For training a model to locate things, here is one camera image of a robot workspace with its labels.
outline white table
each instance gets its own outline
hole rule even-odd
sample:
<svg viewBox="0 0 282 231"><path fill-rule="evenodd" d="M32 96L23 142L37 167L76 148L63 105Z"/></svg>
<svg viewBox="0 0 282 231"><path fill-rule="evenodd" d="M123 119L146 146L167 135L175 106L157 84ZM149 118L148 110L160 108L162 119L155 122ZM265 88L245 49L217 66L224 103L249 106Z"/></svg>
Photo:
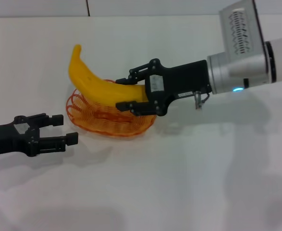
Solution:
<svg viewBox="0 0 282 231"><path fill-rule="evenodd" d="M282 15L261 17L266 40ZM218 16L0 19L0 124L65 114L74 44L101 78L223 51ZM132 141L80 132L65 153L0 156L0 231L282 231L282 83L174 102Z"/></svg>

